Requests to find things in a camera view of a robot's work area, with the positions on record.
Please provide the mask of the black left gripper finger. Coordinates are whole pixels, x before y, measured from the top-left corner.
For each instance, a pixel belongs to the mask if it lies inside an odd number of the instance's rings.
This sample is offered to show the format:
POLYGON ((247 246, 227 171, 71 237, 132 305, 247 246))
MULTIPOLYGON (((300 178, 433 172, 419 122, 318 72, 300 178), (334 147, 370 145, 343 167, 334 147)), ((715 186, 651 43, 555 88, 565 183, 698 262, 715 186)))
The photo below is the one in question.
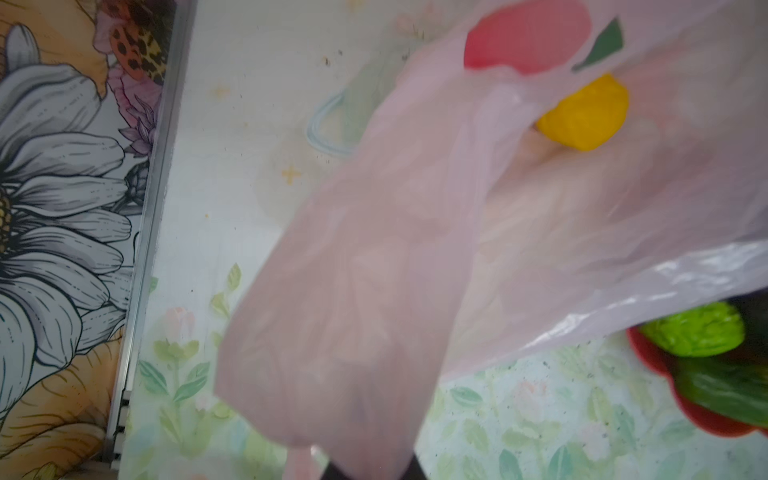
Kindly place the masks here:
POLYGON ((371 473, 361 476, 353 476, 344 472, 334 462, 329 462, 324 469, 321 480, 353 480, 353 479, 398 479, 398 480, 427 480, 428 476, 425 474, 418 457, 413 455, 406 467, 400 472, 384 471, 383 473, 371 473))

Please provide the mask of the yellow toy fruit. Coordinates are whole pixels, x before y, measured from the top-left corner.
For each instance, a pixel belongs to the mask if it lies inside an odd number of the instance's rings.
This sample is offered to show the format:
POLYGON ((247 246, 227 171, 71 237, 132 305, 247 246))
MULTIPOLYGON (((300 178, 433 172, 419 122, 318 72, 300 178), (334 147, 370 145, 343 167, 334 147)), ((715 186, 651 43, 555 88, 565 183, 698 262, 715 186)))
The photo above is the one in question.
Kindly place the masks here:
POLYGON ((535 128, 560 145, 592 151, 622 128, 629 106, 629 90, 606 74, 560 101, 535 122, 535 128))

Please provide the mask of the pink plastic bag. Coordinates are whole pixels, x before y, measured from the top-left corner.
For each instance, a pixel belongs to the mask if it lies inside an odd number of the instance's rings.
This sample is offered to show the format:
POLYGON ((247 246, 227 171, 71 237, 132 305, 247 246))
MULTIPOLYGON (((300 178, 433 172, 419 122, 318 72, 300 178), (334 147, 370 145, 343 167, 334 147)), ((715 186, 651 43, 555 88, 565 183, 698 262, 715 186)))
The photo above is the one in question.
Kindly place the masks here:
POLYGON ((216 395, 353 476, 438 379, 767 283, 763 1, 482 1, 418 50, 234 312, 216 395), (595 150, 535 122, 611 74, 595 150))

